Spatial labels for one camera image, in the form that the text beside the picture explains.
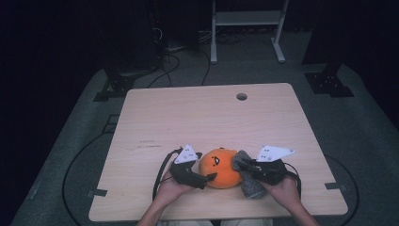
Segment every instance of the hand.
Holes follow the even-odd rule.
[[[290,176],[286,176],[280,183],[271,186],[261,182],[264,188],[270,193],[275,201],[282,207],[290,211],[292,208],[302,205],[299,194],[296,189],[296,181]]]
[[[161,179],[161,184],[155,199],[163,205],[169,205],[179,199],[184,193],[193,189],[195,189],[193,186],[180,185],[177,183],[168,170]]]

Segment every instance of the table hole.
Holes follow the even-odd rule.
[[[238,93],[236,97],[240,101],[245,101],[248,98],[248,96],[245,93],[242,93],[242,92]]]

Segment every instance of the orange plush toy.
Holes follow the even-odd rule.
[[[199,174],[206,176],[217,173],[208,186],[214,188],[229,188],[237,186],[241,182],[241,175],[232,168],[232,159],[237,151],[224,148],[214,149],[204,155],[199,162]]]

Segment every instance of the person's left hand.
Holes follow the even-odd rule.
[[[193,186],[180,185],[177,183],[168,170],[161,179],[161,184],[155,199],[163,205],[169,205],[179,199],[184,193],[193,189],[195,189]]]

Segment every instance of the forearm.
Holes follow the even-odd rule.
[[[146,213],[141,217],[141,220],[137,223],[137,226],[150,226],[156,225],[158,219],[161,217],[165,208],[167,208],[166,204],[154,201],[146,211]]]
[[[288,209],[288,211],[293,216],[296,223],[300,226],[319,226],[320,225],[302,204],[295,206],[291,209]]]

